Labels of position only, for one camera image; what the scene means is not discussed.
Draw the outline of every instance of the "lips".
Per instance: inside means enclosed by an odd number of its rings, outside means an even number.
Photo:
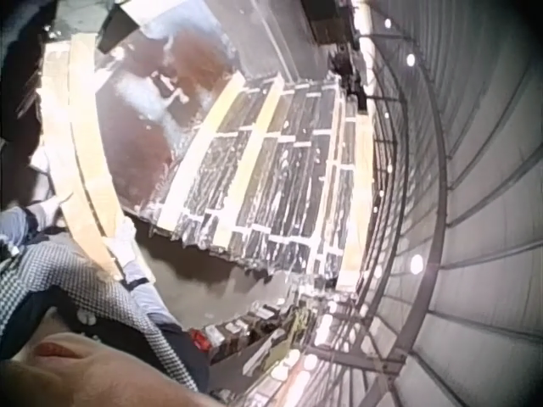
[[[41,358],[57,357],[66,359],[81,359],[81,356],[73,350],[53,342],[39,343],[34,348],[33,354]]]

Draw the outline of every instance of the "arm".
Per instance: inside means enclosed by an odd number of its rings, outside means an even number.
[[[20,247],[40,231],[54,225],[60,205],[70,195],[65,198],[52,197],[27,208],[14,207],[3,211],[0,213],[0,234],[14,246]]]
[[[109,251],[116,257],[125,276],[124,285],[134,301],[156,325],[176,324],[176,318],[166,308],[153,284],[146,278],[133,249],[136,228],[129,218],[118,227],[115,237],[106,239]]]
[[[14,246],[20,247],[39,232],[40,214],[39,209],[31,211],[30,208],[18,206],[3,211],[0,213],[0,234],[7,237]]]

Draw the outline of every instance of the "corrugated metal wall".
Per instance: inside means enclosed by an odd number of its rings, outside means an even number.
[[[493,4],[372,3],[374,32],[415,41],[374,39],[378,59],[387,59],[391,69],[381,73],[383,87],[395,93],[387,79],[392,72],[406,96],[411,158],[400,243],[372,323],[377,348],[388,354],[396,336],[410,329],[406,321],[417,295],[432,289],[427,275],[410,272],[410,262],[415,254],[427,260],[438,238],[441,126],[448,186],[441,267],[395,386],[404,406],[521,405],[543,366],[539,51],[520,20]],[[394,23],[390,29],[386,17]],[[408,66],[407,54],[417,52],[416,66]],[[387,228],[382,267],[395,225]],[[374,278],[367,305],[379,281]]]

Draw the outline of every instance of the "black machine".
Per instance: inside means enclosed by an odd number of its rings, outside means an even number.
[[[350,44],[355,51],[359,51],[351,0],[301,2],[317,44]]]
[[[361,83],[365,64],[360,53],[360,32],[355,28],[351,0],[301,0],[313,38],[318,45],[335,45],[328,55],[329,68],[341,76],[348,95],[356,95],[358,109],[367,110],[367,97]]]

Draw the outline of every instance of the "curved metal wall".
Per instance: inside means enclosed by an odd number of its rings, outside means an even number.
[[[405,365],[388,378],[323,364],[304,405],[523,405],[543,377],[539,51],[492,2],[368,3],[384,195],[358,304],[366,319],[345,322],[333,348],[346,340],[353,364],[361,349]]]

